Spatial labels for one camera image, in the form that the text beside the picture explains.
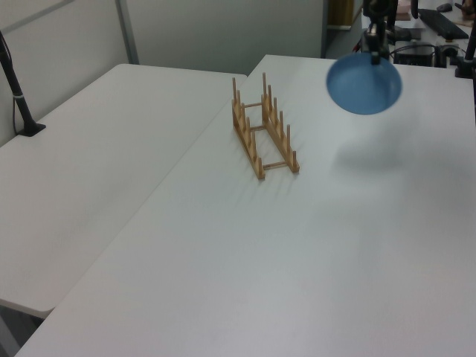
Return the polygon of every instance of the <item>gray wall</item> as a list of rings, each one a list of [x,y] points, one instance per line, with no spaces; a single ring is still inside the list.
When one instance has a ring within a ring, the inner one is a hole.
[[[35,120],[128,62],[115,0],[75,0],[4,37]],[[0,71],[0,146],[14,135],[11,118],[12,93]]]
[[[320,57],[327,0],[123,0],[142,65],[249,74],[265,54]]]

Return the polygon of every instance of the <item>table surface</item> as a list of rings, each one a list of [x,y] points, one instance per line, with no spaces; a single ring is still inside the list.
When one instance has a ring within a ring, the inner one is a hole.
[[[229,104],[18,357],[472,356],[472,82],[398,65],[400,99],[360,116],[332,63],[266,56],[241,87],[267,73],[299,174],[258,181]]]
[[[232,77],[119,65],[5,144],[0,304],[45,317],[228,103]]]
[[[420,9],[430,9],[436,10],[437,7],[443,4],[445,0],[437,1],[437,0],[419,0],[418,1],[418,8]],[[462,22],[463,17],[461,15],[461,10],[453,5],[453,11],[443,13],[448,19],[454,22]],[[362,28],[366,29],[370,25],[370,19],[364,15],[361,16],[362,18]],[[422,39],[421,41],[430,42],[432,45],[449,45],[446,43],[445,39],[441,36],[438,36],[436,32],[430,29],[421,19],[414,19],[411,17],[410,21],[396,21],[396,26],[400,26],[401,28],[421,28],[422,29]],[[466,32],[468,35],[471,33],[471,28],[467,26],[458,25],[460,29]],[[455,39],[452,42],[453,44],[457,44],[460,48],[464,51],[468,47],[468,39]]]

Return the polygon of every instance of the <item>wooden peg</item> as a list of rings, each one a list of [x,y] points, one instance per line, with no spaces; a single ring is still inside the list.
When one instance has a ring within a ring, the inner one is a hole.
[[[266,73],[263,72],[263,94],[266,95]]]
[[[261,96],[261,121],[263,122],[263,125],[266,120],[266,96],[262,95]]]
[[[233,77],[233,99],[234,99],[234,104],[237,102],[237,81],[235,80],[235,77]]]
[[[244,132],[246,130],[245,104],[241,103],[241,115],[239,116],[239,127]]]
[[[279,136],[282,138],[284,136],[284,121],[283,121],[283,111],[280,111],[280,127],[279,127]]]
[[[265,178],[265,173],[264,173],[263,163],[261,161],[261,158],[258,158],[258,178],[259,179]]]
[[[250,130],[250,117],[246,117],[246,138],[248,139],[248,146],[251,145],[251,130]]]
[[[256,137],[254,135],[254,132],[251,133],[251,158],[253,159],[253,162],[256,161],[257,157],[257,151],[256,151]]]
[[[291,152],[291,126],[288,124],[286,129],[287,129],[286,152],[289,154]]]
[[[268,85],[268,102],[269,102],[269,112],[271,113],[271,110],[273,109],[273,105],[271,104],[271,98],[273,96],[271,95],[271,86]]]
[[[274,97],[274,111],[273,111],[274,126],[277,126],[277,98]]]

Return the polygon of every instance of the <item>blue plastic bowl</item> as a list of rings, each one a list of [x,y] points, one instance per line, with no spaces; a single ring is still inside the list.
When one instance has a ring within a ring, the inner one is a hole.
[[[348,112],[370,115],[390,108],[402,93],[402,79],[386,59],[372,65],[369,53],[336,61],[327,74],[331,98]]]

